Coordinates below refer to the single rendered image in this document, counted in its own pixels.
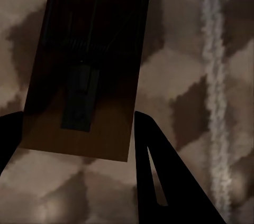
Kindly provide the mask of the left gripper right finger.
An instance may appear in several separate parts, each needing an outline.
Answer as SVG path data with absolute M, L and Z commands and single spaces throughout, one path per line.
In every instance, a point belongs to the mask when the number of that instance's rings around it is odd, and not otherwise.
M 139 224 L 226 224 L 152 117 L 134 112 Z M 148 149 L 168 206 L 157 203 Z

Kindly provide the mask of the mousetrap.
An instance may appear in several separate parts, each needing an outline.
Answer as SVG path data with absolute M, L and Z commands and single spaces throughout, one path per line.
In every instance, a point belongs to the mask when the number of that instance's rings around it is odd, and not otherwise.
M 17 148 L 127 162 L 149 0 L 47 0 Z

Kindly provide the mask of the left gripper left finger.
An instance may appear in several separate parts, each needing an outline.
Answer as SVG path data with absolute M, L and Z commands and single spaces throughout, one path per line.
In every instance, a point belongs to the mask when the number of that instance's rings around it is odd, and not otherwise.
M 22 140 L 23 111 L 0 117 L 0 174 Z

